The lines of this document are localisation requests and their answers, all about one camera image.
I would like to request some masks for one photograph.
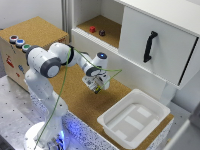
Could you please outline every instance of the cardboard box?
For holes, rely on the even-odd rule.
[[[0,31],[0,51],[6,74],[28,91],[24,77],[29,66],[27,66],[25,53],[22,52],[22,49],[10,44],[9,37],[12,35],[17,35],[19,39],[25,40],[26,44],[38,45],[45,50],[48,50],[55,42],[68,44],[69,35],[40,17]]]

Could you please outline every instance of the white wall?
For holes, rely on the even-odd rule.
[[[0,28],[36,16],[62,29],[61,0],[0,0]]]
[[[192,112],[200,102],[200,71],[181,89],[178,90],[173,102]]]

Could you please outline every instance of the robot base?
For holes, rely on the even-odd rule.
[[[36,149],[34,149],[36,145],[34,137],[37,135],[37,133],[39,132],[39,130],[42,128],[43,125],[44,125],[44,122],[37,123],[26,132],[25,137],[24,137],[25,150],[49,150],[48,147],[40,148],[39,146],[37,146]],[[65,145],[69,145],[69,142],[70,142],[70,139],[65,138]]]

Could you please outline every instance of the drawer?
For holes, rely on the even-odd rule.
[[[151,59],[144,63],[152,31],[158,35],[152,39]],[[175,85],[181,80],[195,41],[191,34],[125,7],[119,53]]]

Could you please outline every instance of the door handle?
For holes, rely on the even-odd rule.
[[[158,36],[158,33],[151,31],[151,35],[149,36],[147,40],[147,45],[144,53],[144,63],[148,62],[151,59],[150,51],[151,51],[151,45],[152,45],[152,40]]]

